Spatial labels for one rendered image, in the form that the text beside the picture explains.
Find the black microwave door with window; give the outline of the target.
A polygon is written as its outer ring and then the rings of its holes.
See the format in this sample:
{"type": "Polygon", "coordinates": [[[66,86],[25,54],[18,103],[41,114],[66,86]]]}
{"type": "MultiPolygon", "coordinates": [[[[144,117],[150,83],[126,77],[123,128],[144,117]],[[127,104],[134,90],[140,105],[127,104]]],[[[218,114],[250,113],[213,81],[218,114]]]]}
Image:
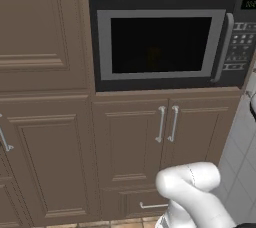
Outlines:
{"type": "Polygon", "coordinates": [[[89,0],[98,92],[221,87],[237,0],[89,0]]]}

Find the tall brown cupboard door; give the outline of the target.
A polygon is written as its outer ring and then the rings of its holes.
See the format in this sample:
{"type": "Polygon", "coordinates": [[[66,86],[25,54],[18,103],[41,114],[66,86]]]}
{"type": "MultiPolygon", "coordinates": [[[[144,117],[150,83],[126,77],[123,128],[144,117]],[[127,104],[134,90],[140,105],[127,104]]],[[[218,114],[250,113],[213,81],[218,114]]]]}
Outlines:
{"type": "Polygon", "coordinates": [[[89,101],[0,103],[7,158],[36,226],[99,217],[89,101]]]}

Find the large brown cupboard door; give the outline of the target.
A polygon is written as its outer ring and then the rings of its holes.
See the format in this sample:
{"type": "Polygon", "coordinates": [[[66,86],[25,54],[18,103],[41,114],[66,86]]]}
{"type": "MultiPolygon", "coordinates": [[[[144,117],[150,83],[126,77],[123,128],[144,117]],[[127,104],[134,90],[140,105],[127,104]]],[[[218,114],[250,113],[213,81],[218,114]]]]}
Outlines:
{"type": "Polygon", "coordinates": [[[78,0],[0,0],[0,91],[85,86],[78,0]]]}

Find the black built-in microwave oven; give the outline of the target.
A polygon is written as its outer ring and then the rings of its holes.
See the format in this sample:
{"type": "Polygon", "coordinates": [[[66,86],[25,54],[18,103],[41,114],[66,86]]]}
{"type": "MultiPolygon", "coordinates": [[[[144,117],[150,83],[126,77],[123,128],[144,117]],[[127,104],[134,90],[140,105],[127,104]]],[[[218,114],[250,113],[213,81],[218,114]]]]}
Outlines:
{"type": "Polygon", "coordinates": [[[256,0],[237,0],[234,26],[221,77],[221,87],[242,87],[256,51],[256,0]]]}

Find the narrow brown cupboard door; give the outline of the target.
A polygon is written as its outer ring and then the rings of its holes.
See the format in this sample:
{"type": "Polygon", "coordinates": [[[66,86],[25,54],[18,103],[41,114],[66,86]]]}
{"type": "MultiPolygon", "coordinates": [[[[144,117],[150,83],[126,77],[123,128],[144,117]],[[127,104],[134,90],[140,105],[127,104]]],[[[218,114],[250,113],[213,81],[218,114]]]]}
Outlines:
{"type": "Polygon", "coordinates": [[[0,151],[0,228],[29,228],[14,175],[0,151]]]}

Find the brown drawer front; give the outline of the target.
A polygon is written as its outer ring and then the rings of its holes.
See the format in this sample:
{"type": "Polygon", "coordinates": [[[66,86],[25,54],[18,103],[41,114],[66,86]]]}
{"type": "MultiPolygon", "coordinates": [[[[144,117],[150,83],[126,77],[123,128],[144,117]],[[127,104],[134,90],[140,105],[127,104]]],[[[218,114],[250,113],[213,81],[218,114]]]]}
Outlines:
{"type": "Polygon", "coordinates": [[[128,218],[161,215],[165,208],[141,209],[139,202],[145,205],[168,204],[155,187],[107,188],[101,190],[101,210],[103,220],[121,220],[128,218]]]}

